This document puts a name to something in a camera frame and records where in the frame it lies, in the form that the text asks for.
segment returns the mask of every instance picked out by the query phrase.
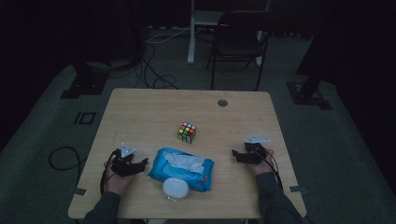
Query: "white round container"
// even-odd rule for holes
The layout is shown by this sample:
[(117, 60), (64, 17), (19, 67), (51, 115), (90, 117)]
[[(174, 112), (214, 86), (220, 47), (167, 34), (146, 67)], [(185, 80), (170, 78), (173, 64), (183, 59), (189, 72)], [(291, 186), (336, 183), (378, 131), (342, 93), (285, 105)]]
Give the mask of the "white round container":
[(187, 196), (189, 185), (182, 179), (170, 177), (163, 182), (163, 192), (165, 192), (169, 200), (176, 202)]

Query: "tissue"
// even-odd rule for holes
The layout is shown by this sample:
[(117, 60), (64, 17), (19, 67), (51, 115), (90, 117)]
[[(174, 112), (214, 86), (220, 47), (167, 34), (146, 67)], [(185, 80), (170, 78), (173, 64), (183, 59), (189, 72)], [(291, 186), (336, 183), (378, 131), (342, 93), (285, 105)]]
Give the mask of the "tissue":
[(200, 175), (205, 169), (205, 167), (202, 165), (204, 164), (205, 158), (202, 157), (177, 155), (176, 153), (169, 152), (164, 152), (163, 156), (172, 167), (185, 169)]

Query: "sleeve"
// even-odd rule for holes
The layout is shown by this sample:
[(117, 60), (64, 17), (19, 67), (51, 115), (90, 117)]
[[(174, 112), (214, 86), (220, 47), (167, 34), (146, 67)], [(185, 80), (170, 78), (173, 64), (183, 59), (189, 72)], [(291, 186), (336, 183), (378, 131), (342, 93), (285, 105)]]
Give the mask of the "sleeve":
[(105, 192), (96, 206), (84, 217), (84, 224), (113, 224), (119, 212), (120, 195)]
[(300, 213), (276, 182), (274, 173), (256, 175), (263, 223), (304, 223)]

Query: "black chair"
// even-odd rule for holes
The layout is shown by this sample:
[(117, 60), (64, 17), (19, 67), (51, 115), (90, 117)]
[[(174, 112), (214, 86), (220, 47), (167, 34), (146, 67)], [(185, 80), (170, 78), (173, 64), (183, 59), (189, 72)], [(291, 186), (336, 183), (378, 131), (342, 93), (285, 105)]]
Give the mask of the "black chair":
[[(262, 56), (254, 91), (259, 88), (268, 37), (276, 32), (277, 21), (274, 11), (231, 11), (220, 17), (206, 65), (208, 68), (210, 62), (213, 63), (211, 90), (215, 81), (216, 62), (247, 62), (247, 68), (256, 57)], [(260, 40), (257, 38), (259, 31), (262, 31)]]

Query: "black floor mount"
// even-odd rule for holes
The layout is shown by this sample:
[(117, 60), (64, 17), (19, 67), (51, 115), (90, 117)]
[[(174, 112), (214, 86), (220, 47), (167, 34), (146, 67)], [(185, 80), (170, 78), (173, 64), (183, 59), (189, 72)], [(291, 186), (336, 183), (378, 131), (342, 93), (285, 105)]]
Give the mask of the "black floor mount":
[(76, 76), (69, 90), (62, 93), (61, 99), (77, 99), (82, 95), (100, 95), (106, 85), (109, 73), (90, 71), (89, 78)]
[(303, 83), (288, 81), (288, 88), (296, 105), (318, 105), (322, 110), (332, 110), (329, 101), (324, 99), (320, 90), (315, 89), (313, 93), (304, 94)]

